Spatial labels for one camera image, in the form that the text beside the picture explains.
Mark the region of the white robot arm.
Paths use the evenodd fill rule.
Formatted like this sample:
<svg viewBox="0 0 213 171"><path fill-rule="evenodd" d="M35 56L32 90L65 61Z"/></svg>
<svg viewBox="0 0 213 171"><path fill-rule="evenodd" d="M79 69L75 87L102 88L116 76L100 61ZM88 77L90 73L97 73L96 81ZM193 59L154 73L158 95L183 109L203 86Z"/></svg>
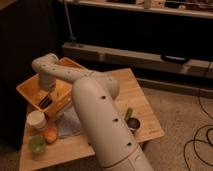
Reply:
<svg viewBox="0 0 213 171"><path fill-rule="evenodd" d="M62 66L53 53L34 59L32 68L45 91L55 88L56 79L72 84L74 110L103 171L154 171L115 105L120 89L116 78Z"/></svg>

